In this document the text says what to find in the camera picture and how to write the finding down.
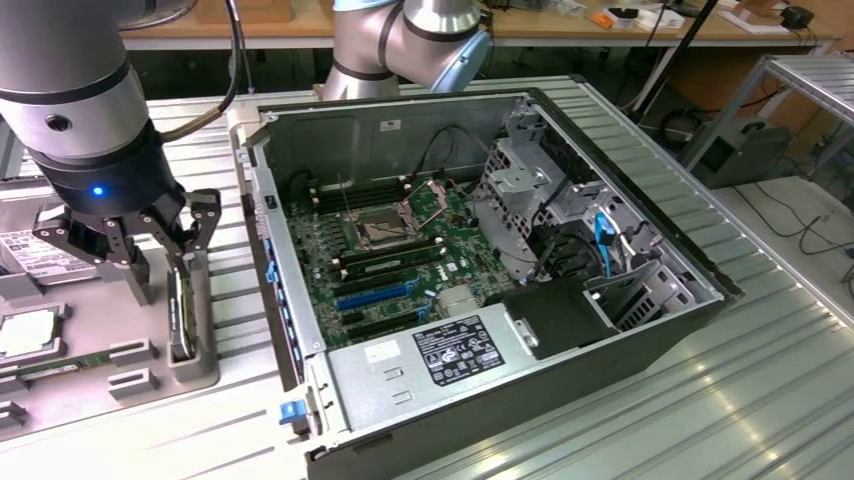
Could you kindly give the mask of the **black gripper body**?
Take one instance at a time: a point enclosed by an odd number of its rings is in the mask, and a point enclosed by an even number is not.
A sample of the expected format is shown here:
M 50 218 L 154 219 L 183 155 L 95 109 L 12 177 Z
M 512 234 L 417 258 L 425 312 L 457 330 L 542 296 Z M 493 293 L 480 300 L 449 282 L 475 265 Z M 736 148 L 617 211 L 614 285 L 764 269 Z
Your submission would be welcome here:
M 113 153 L 83 158 L 32 153 L 71 217 L 81 221 L 137 216 L 151 210 L 169 221 L 186 206 L 163 151 L 162 136 L 145 130 Z

